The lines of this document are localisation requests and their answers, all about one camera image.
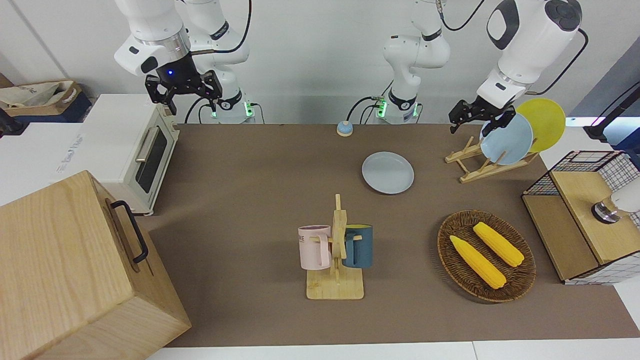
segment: wicker basket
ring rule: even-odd
[[[494,228],[511,242],[522,254],[524,261],[516,268],[512,268],[498,257],[474,232],[473,226],[484,222]],[[449,235],[455,235],[473,245],[484,257],[489,259],[495,267],[507,278],[507,283],[500,289],[494,290],[487,285],[462,260],[453,247]],[[466,292],[488,302],[507,302],[524,296],[533,285],[536,278],[536,263],[527,242],[511,225],[493,214],[478,210],[460,211],[449,216],[438,231],[438,255],[451,278]]]

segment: plate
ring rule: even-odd
[[[511,165],[522,160],[529,152],[533,143],[533,130],[524,116],[516,114],[507,127],[499,127],[484,138],[480,132],[480,139],[483,139],[480,149],[488,159],[495,163],[506,151],[498,165]]]
[[[564,134],[566,115],[562,107],[553,100],[541,97],[527,100],[518,106],[516,112],[529,121],[533,130],[536,141],[531,145],[531,152],[547,150]]]
[[[515,268],[507,265],[487,246],[473,230],[478,222],[484,222],[503,235],[523,255],[522,264]],[[465,240],[502,272],[507,283],[494,290],[480,278],[453,247],[449,235]],[[438,255],[446,272],[458,286],[471,295],[488,302],[507,302],[523,297],[536,279],[536,262],[529,244],[522,235],[503,219],[484,211],[465,210],[449,216],[438,231]]]
[[[365,159],[362,176],[374,190],[393,195],[409,189],[413,184],[413,167],[402,156],[381,151]]]

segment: brown mat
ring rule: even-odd
[[[341,138],[327,125],[184,126],[156,215],[140,219],[193,322],[169,346],[640,336],[613,287],[559,282],[520,199],[544,173],[540,160],[458,183],[460,168],[443,157],[479,129],[356,126]],[[366,185],[360,167],[377,151],[413,165],[407,192],[382,195]],[[374,266],[364,270],[359,301],[305,298],[296,228],[330,224],[335,193],[350,223],[374,226]],[[436,236],[464,209],[496,214],[529,242],[538,276],[525,297],[479,304],[451,285]]]

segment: corn cob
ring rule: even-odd
[[[509,266],[516,267],[522,264],[524,255],[489,225],[479,222],[474,226],[474,232]]]
[[[493,289],[499,289],[507,279],[487,258],[482,256],[471,244],[457,236],[449,237],[462,259]]]

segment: mug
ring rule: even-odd
[[[361,240],[354,240],[360,235]],[[344,235],[347,258],[342,264],[348,268],[370,268],[373,265],[373,226],[363,224],[347,225]]]
[[[330,236],[329,225],[307,225],[298,228],[300,266],[303,269],[322,270],[331,266]]]

